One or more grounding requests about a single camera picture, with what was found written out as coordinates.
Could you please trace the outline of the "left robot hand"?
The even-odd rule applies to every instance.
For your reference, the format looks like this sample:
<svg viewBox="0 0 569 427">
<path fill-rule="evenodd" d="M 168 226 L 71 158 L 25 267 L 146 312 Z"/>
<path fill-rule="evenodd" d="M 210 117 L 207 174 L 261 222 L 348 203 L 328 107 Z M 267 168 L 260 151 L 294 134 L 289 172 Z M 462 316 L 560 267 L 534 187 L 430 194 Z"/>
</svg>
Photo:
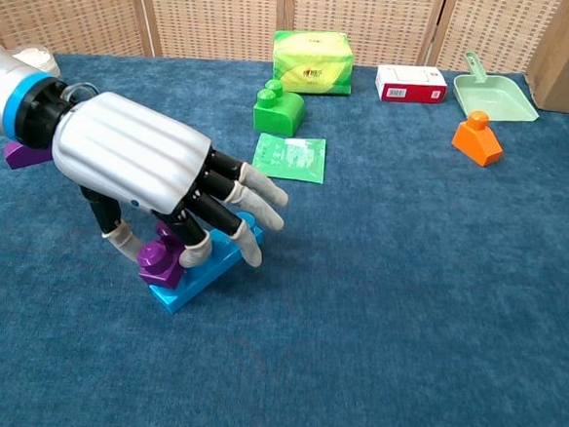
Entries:
<svg viewBox="0 0 569 427">
<path fill-rule="evenodd" d="M 114 240 L 123 227 L 120 205 L 128 203 L 155 215 L 178 238 L 183 268 L 211 254 L 202 221 L 229 236 L 249 266 L 260 265 L 249 224 L 228 205 L 269 229 L 284 227 L 275 207 L 287 205 L 287 194 L 264 173 L 216 150 L 194 128 L 111 92 L 63 115 L 52 152 L 60 172 L 79 184 L 105 238 Z"/>
</svg>

